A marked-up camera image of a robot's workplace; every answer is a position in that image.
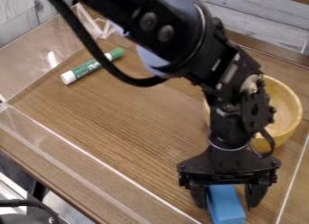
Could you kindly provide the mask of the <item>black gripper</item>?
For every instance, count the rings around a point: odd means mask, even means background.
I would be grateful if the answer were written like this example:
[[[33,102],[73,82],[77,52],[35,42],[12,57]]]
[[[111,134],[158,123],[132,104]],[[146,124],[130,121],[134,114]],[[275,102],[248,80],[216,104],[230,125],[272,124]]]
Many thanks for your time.
[[[201,154],[178,163],[180,186],[190,190],[196,206],[206,210],[204,187],[247,184],[245,200],[251,210],[267,196],[268,187],[277,182],[280,166],[281,161],[275,156],[260,158],[251,150],[228,152],[209,147]]]

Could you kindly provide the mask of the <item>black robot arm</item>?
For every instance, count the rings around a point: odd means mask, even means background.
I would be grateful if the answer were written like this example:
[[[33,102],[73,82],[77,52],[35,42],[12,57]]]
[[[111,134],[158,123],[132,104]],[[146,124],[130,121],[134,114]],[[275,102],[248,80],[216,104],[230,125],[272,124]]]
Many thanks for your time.
[[[201,87],[210,107],[209,146],[178,165],[180,185],[198,205],[213,185],[240,184],[255,208],[279,176],[280,160],[253,147],[268,136],[276,108],[261,65],[226,36],[225,26],[200,0],[79,0],[106,16],[138,45],[149,79],[121,75],[150,87],[181,77]]]

